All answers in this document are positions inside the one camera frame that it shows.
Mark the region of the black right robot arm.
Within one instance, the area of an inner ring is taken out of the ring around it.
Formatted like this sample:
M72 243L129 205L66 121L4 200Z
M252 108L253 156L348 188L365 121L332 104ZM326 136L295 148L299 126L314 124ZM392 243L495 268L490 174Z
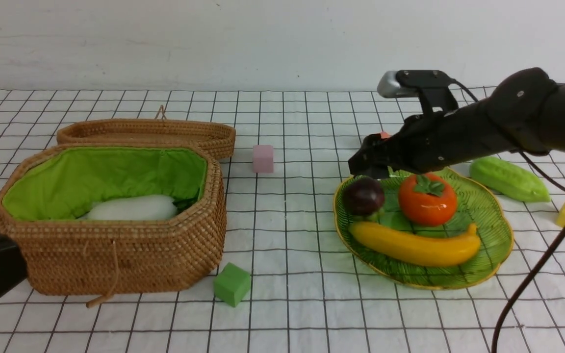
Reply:
M418 98L422 113L406 118L389 138L365 137L348 159L350 174L383 179L390 172L426 174L507 151L565 152L565 83L554 82L540 68L520 70L488 98L464 107L449 89L455 83L440 70L385 73L379 95Z

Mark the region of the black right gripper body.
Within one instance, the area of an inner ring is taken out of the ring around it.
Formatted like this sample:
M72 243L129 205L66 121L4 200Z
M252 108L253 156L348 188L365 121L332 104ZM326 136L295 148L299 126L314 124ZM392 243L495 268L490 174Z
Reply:
M489 118L484 99L449 112L410 116L390 138L368 135L348 159L348 169L372 178L388 178L389 170L425 174L513 148Z

